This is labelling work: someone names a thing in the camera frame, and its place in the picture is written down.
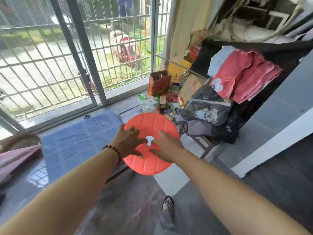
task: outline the vehicle windshield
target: vehicle windshield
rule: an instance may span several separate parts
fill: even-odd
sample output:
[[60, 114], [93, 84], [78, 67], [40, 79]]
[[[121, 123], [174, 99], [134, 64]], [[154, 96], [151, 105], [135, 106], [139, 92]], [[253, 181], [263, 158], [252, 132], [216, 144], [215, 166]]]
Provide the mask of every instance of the vehicle windshield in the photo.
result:
[[136, 56], [136, 54], [137, 55], [139, 54], [139, 49], [138, 49], [137, 45], [132, 44], [132, 45], [128, 46], [128, 52], [129, 52], [129, 55], [131, 57], [133, 57], [133, 56]]

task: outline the beaded bracelet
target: beaded bracelet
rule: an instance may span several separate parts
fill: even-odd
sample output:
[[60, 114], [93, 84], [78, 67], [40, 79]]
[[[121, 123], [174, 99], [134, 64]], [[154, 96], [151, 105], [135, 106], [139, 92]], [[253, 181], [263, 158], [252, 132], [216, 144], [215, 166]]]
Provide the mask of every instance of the beaded bracelet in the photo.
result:
[[114, 151], [116, 151], [117, 155], [118, 155], [118, 163], [117, 165], [119, 165], [119, 163], [122, 161], [122, 157], [120, 156], [120, 152], [118, 151], [118, 149], [115, 146], [112, 145], [106, 145], [105, 147], [103, 147], [102, 150], [106, 149], [106, 148], [110, 148], [113, 149]]

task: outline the pink fabric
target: pink fabric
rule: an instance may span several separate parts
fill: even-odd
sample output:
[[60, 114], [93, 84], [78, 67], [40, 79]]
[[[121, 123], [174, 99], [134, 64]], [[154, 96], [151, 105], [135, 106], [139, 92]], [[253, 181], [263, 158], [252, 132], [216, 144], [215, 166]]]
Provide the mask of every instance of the pink fabric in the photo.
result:
[[0, 182], [40, 148], [35, 145], [0, 154]]
[[243, 72], [253, 63], [253, 52], [237, 49], [222, 64], [210, 85], [224, 99], [229, 99]]
[[259, 93], [281, 71], [260, 53], [237, 49], [225, 60], [210, 85], [222, 98], [240, 104]]

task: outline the red plastic stool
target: red plastic stool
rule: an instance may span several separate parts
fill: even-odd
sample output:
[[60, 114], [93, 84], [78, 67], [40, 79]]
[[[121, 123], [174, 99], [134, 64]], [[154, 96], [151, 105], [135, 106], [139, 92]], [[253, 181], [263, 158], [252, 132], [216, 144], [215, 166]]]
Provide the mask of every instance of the red plastic stool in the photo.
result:
[[[131, 126], [140, 129], [139, 138], [152, 136], [154, 139], [159, 139], [159, 130], [172, 135], [179, 139], [179, 132], [168, 118], [156, 113], [143, 113], [131, 118], [125, 125], [125, 129]], [[129, 155], [124, 158], [124, 162], [135, 172], [143, 175], [154, 175], [167, 169], [172, 163], [164, 162], [156, 155], [149, 152], [150, 149], [160, 149], [159, 146], [152, 144], [140, 144], [136, 149], [143, 154], [143, 158], [135, 155]]]

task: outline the pant leg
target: pant leg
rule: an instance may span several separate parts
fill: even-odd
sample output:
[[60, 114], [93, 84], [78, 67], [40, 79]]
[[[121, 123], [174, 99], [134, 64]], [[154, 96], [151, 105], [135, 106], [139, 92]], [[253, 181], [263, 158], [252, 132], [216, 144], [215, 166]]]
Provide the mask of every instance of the pant leg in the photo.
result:
[[174, 225], [169, 210], [162, 210], [159, 220], [156, 223], [154, 235], [180, 235]]

